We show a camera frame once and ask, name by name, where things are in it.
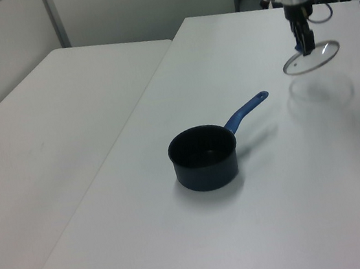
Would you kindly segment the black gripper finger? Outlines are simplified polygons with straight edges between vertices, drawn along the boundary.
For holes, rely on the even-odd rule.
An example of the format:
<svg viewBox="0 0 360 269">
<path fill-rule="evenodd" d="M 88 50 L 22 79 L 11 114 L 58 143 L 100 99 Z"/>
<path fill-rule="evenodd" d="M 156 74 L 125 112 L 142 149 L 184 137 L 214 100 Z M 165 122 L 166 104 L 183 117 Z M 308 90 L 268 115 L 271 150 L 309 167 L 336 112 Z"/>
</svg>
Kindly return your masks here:
<svg viewBox="0 0 360 269">
<path fill-rule="evenodd" d="M 298 23 L 298 32 L 300 33 L 300 43 L 302 46 L 303 55 L 310 55 L 315 48 L 315 38 L 313 30 L 308 26 L 307 21 L 303 23 Z"/>
<path fill-rule="evenodd" d="M 295 49 L 297 51 L 302 51 L 304 49 L 303 47 L 303 38 L 302 38 L 302 31 L 301 31 L 301 27 L 300 24 L 298 22 L 294 22 L 294 21 L 290 21 L 290 28 L 291 31 L 293 32 L 293 35 L 295 37 Z"/>
</svg>

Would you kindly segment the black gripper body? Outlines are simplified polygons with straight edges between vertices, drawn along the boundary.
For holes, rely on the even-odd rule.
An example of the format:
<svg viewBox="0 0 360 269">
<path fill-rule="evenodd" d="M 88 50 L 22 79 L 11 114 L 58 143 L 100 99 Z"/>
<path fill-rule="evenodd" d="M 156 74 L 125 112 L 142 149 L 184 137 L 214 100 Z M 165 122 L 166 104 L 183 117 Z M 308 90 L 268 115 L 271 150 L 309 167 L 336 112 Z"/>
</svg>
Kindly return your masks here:
<svg viewBox="0 0 360 269">
<path fill-rule="evenodd" d="M 285 5 L 284 16 L 291 24 L 303 23 L 307 21 L 313 13 L 313 2 L 306 1 L 305 3 L 297 5 Z"/>
</svg>

